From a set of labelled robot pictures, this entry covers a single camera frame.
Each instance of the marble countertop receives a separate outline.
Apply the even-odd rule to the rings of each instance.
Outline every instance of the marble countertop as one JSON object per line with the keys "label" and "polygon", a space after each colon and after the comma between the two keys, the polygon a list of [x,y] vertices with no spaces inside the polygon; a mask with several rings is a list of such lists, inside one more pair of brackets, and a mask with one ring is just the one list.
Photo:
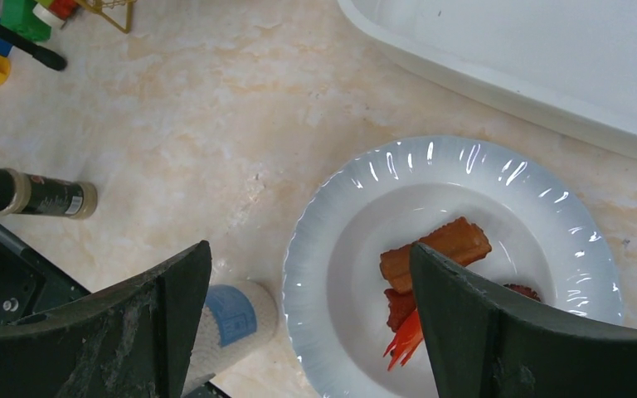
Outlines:
{"label": "marble countertop", "polygon": [[[57,73],[14,51],[0,87],[0,167],[93,182],[86,221],[0,221],[99,290],[207,239],[214,281],[280,299],[294,223],[346,161],[396,138],[502,144],[590,208],[637,328],[637,161],[478,104],[392,64],[334,0],[141,1],[129,35],[79,15],[48,46]],[[215,380],[233,396],[313,396],[280,327]]]}

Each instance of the spice jar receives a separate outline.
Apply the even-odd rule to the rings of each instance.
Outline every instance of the spice jar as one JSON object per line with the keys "label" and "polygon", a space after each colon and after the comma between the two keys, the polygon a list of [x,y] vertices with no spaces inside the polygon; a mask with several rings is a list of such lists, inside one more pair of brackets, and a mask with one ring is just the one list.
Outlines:
{"label": "spice jar", "polygon": [[96,209],[96,188],[0,168],[0,215],[37,214],[85,219]]}

